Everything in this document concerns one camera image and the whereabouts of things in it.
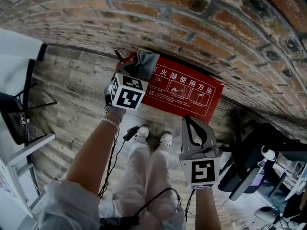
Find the white pants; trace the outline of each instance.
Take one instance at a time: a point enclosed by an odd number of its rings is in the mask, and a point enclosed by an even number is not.
[[[111,198],[106,200],[100,209],[101,217],[133,216],[146,202],[164,189],[170,188],[168,155],[166,146],[160,146],[150,155],[146,139],[137,138],[131,146],[123,178],[115,187]],[[183,229],[178,228],[176,218],[182,218],[182,225],[184,214],[171,190],[155,199],[139,216],[140,224],[136,229],[143,229],[142,223],[146,223],[146,229],[161,229],[164,222],[167,222],[167,225],[175,224],[176,229]]]

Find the wooden floor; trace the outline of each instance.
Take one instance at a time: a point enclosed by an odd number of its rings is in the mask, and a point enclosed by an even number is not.
[[[38,86],[31,90],[32,104],[51,102],[52,98],[58,101],[55,106],[31,113],[31,133],[34,137],[42,132],[56,134],[54,141],[33,154],[40,190],[44,190],[44,185],[65,176],[76,153],[99,124],[99,119],[104,115],[104,87],[110,81],[117,62],[112,58],[82,51],[48,47],[44,61],[35,66],[33,82],[37,82]],[[234,136],[229,120],[229,111],[233,107],[233,104],[221,99],[211,119],[210,126],[220,144],[227,144]],[[146,124],[154,136],[166,130],[172,132],[171,181],[185,207],[190,190],[178,161],[182,142],[181,117],[145,105],[141,105],[137,112],[128,111],[120,125],[116,151],[122,145],[126,130],[141,124]],[[123,175],[130,145],[131,141],[125,143],[119,155],[106,195]],[[252,226],[253,213],[264,206],[256,195],[243,195],[233,202],[227,200],[229,193],[215,188],[214,194],[223,229],[256,229]],[[195,197],[189,210],[188,229],[194,229],[194,216]]]

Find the leg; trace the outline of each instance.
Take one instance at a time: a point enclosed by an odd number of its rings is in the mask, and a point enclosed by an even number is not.
[[[168,148],[171,145],[172,135],[165,133],[160,139],[160,145],[150,156],[146,173],[146,202],[159,192],[171,187],[168,173]],[[172,191],[166,191],[155,199],[147,210],[158,220],[169,219],[176,214],[177,198]]]
[[[145,204],[145,172],[150,150],[144,133],[148,136],[146,126],[142,126],[136,134],[124,176],[113,190],[113,205],[117,217],[133,216]]]

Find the red sign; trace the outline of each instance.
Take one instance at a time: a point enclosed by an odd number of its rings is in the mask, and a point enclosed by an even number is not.
[[[209,123],[224,84],[189,67],[160,57],[142,103]]]

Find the person's arm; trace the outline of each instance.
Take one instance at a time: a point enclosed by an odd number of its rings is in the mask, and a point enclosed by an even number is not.
[[[196,190],[195,230],[220,230],[212,189]]]
[[[120,118],[116,114],[107,113],[106,118],[117,125],[120,124]],[[92,193],[98,194],[116,131],[112,124],[102,121],[78,152],[69,168],[66,180],[76,182]]]

